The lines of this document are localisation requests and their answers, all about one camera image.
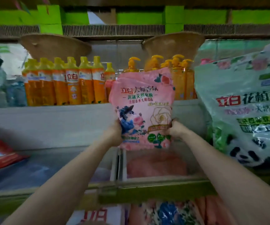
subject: panda illustration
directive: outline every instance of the panda illustration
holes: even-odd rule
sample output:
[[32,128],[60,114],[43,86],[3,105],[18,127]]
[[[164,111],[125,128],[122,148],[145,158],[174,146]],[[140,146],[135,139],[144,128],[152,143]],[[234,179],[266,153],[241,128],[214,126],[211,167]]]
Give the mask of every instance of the panda illustration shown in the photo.
[[[259,150],[265,149],[265,142],[259,138],[252,140],[253,145],[259,148]],[[228,135],[227,137],[227,152],[228,154],[236,159],[240,164],[244,166],[252,167],[254,170],[267,170],[270,169],[270,156],[265,159],[261,159],[255,151],[247,150],[253,148],[251,145],[243,146],[241,140]]]

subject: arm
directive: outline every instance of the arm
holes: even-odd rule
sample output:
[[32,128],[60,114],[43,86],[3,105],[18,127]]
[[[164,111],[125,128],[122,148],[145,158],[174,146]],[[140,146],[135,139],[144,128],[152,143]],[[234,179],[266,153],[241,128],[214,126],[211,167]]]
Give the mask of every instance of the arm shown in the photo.
[[66,224],[105,153],[121,142],[121,127],[115,122],[99,140],[35,191],[3,225]]
[[212,185],[241,225],[270,224],[270,186],[177,121],[168,133],[192,150]]

